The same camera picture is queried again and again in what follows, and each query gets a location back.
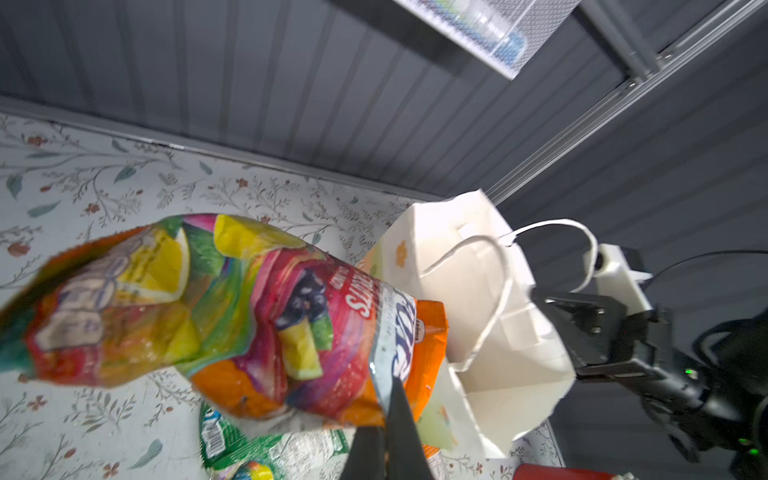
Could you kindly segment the red pencil cup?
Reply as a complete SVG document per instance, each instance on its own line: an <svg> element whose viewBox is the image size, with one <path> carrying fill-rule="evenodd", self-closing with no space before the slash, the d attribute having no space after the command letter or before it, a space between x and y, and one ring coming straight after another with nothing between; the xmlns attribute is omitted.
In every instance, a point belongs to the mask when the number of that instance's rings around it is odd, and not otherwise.
<svg viewBox="0 0 768 480"><path fill-rule="evenodd" d="M601 471L551 467L534 464L521 464L512 477L513 480L638 480L634 474L611 474Z"/></svg>

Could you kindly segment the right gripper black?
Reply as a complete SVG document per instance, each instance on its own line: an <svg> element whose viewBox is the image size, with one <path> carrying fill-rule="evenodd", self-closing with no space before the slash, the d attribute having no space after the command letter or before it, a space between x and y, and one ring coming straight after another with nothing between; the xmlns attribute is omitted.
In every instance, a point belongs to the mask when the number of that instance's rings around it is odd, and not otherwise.
<svg viewBox="0 0 768 480"><path fill-rule="evenodd" d="M730 320L701 333L687 355L670 345L671 326L655 312L633 323L660 327L660 344L622 336L627 307L602 295L533 287L530 299L554 326L577 377L616 382L636 394L678 452L697 462L712 448L737 462L767 459L767 314Z"/></svg>

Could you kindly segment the white paper bag floral print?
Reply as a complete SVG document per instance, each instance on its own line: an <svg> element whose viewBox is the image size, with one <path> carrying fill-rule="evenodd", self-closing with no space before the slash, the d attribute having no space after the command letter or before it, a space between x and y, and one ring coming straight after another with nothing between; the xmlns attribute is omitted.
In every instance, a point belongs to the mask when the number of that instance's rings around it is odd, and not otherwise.
<svg viewBox="0 0 768 480"><path fill-rule="evenodd" d="M421 442L502 458L553 412L575 380L512 228L484 192L416 203L390 221L361 261L376 278L440 302L446 357L417 424Z"/></svg>

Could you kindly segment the green snack bag centre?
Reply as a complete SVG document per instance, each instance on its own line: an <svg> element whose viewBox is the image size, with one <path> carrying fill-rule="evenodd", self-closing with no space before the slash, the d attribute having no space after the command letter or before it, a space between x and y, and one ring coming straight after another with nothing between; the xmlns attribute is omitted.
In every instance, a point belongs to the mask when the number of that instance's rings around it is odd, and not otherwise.
<svg viewBox="0 0 768 480"><path fill-rule="evenodd" d="M314 479L350 450L343 430L250 438L206 403L199 411L199 442L211 479Z"/></svg>

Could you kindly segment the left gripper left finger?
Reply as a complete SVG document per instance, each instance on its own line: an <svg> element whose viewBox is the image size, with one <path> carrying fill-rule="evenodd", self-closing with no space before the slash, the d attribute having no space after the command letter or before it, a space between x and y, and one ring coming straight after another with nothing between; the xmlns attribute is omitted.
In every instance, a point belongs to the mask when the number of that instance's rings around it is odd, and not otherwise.
<svg viewBox="0 0 768 480"><path fill-rule="evenodd" d="M386 473L385 430L360 427L356 430L340 480L384 480Z"/></svg>

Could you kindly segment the orange Fox's fruit candy bag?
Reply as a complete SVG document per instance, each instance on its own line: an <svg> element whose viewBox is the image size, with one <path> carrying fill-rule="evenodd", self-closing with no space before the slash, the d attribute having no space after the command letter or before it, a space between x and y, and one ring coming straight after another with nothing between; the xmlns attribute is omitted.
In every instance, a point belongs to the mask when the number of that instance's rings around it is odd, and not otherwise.
<svg viewBox="0 0 768 480"><path fill-rule="evenodd" d="M395 381L422 414L448 331L441 303L274 226L179 215L53 257L1 311L1 367L101 388L173 367L261 429L381 426Z"/></svg>

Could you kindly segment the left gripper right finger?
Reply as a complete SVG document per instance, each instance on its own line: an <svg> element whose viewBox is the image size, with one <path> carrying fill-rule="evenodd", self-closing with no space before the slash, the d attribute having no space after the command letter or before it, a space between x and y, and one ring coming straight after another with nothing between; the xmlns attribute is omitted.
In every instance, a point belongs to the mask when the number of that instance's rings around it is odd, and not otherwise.
<svg viewBox="0 0 768 480"><path fill-rule="evenodd" d="M386 479L433 480L416 423L399 378L393 379L386 436Z"/></svg>

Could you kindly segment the orange snack bag right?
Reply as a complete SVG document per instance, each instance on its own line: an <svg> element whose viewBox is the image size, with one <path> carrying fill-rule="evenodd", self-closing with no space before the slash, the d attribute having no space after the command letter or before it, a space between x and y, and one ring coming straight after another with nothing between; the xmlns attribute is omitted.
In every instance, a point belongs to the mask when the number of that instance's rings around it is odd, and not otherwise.
<svg viewBox="0 0 768 480"><path fill-rule="evenodd" d="M423 453L424 453L425 458L427 460L431 459L432 457L434 457L434 456L436 456L437 454L440 453L440 449L439 448L434 447L434 446L429 446L429 445L426 445L426 444L422 445L422 450L423 450Z"/></svg>

